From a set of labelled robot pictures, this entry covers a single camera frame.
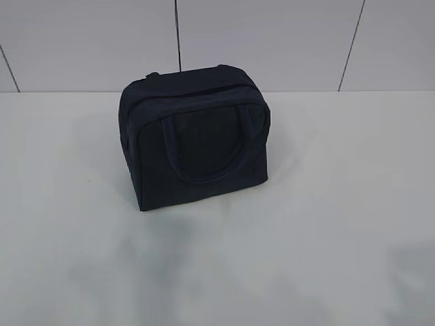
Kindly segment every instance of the zipper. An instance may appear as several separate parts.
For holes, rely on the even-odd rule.
[[[198,92],[191,92],[191,93],[186,93],[186,94],[167,95],[167,96],[149,96],[149,97],[141,98],[140,100],[134,102],[131,105],[131,109],[128,110],[126,119],[128,119],[130,117],[131,111],[133,111],[140,104],[142,104],[148,100],[158,100],[158,99],[164,99],[164,98],[183,98],[183,97],[198,96],[198,95],[209,95],[209,94],[216,94],[216,93],[220,93],[220,92],[225,92],[226,90],[233,90],[233,89],[239,88],[239,87],[249,87],[249,88],[252,88],[253,90],[256,90],[258,92],[260,91],[257,87],[250,85],[250,84],[235,84],[235,85],[210,88],[208,90],[200,90]]]

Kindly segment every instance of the insulated lunch bag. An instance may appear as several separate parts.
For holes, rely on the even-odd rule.
[[[159,75],[122,92],[122,150],[141,211],[264,183],[270,111],[238,68]]]

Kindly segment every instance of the white table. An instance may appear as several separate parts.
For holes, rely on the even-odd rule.
[[[266,93],[269,181],[150,213],[119,97],[0,94],[0,325],[435,325],[435,92]]]

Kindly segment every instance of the lunch bag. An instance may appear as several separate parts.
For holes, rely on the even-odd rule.
[[[213,68],[151,73],[122,92],[122,150],[141,211],[268,179],[270,111],[247,74]]]

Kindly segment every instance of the white surface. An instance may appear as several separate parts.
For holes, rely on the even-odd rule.
[[[367,1],[342,90],[435,90],[435,1]]]
[[[338,90],[360,0],[179,1],[183,69],[247,71],[263,91]]]
[[[23,92],[121,91],[178,71],[172,0],[1,0],[0,40]]]
[[[270,180],[140,213],[119,94],[0,94],[0,325],[435,325],[435,92],[272,93]]]
[[[16,92],[14,81],[0,52],[0,92]]]

